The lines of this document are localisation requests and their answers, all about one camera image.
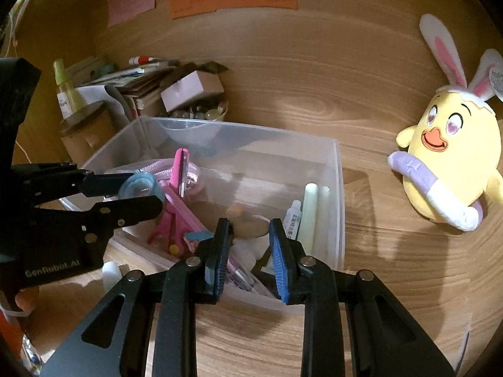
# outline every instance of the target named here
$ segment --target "pink sticky note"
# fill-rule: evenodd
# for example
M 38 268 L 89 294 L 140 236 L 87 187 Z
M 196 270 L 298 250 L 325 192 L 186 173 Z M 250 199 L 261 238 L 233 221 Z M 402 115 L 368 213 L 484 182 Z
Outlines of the pink sticky note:
M 155 8 L 155 0 L 107 0 L 107 3 L 109 27 Z

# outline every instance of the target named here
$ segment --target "white candle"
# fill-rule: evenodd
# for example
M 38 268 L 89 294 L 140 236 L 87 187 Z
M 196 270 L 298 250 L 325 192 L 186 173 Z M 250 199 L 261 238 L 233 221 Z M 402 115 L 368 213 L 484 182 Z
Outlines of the white candle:
M 314 232 L 316 230 L 316 209 L 318 208 L 318 186 L 314 183 L 306 185 L 304 202 L 302 204 L 302 217 L 300 220 L 297 241 L 304 247 L 306 255 L 313 251 Z

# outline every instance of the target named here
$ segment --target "pink scissors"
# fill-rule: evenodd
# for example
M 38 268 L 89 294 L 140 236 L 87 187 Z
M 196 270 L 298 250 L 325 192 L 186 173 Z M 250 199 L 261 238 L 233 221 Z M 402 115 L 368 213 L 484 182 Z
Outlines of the pink scissors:
M 189 150 L 178 149 L 174 156 L 173 171 L 169 180 L 159 181 L 167 202 L 159 225 L 147 240 L 147 243 L 150 244 L 154 238 L 165 238 L 168 241 L 169 252 L 178 257 L 187 255 L 194 249 L 193 244 L 185 240 L 185 233 L 206 230 L 183 201 L 187 189 L 188 166 Z

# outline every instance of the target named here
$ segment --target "yellow plush toy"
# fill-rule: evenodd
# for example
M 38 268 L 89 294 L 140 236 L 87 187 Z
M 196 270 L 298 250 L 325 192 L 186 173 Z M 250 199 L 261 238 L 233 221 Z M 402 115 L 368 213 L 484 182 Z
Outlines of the yellow plush toy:
M 499 89 L 495 84 L 503 58 L 496 50 L 484 52 L 467 85 L 456 46 L 442 22 L 425 14 L 419 28 L 450 85 L 437 90 L 416 126 L 398 134 L 398 146 L 408 151 L 392 153 L 388 163 L 403 174 L 403 188 L 420 214 L 471 231 L 482 220 L 482 192 L 503 204 L 503 178 L 496 169 L 500 130 L 485 102 L 495 95 L 494 88 Z

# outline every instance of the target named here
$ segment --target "yellow bottle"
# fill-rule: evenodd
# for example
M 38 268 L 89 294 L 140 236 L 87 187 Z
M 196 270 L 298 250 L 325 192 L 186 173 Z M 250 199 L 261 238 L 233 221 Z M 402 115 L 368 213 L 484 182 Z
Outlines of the yellow bottle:
M 81 94 L 75 90 L 74 82 L 64 68 L 63 60 L 57 59 L 54 61 L 54 75 L 58 85 L 57 94 L 59 107 L 63 114 L 63 119 L 67 119 L 77 110 L 82 109 L 86 102 Z

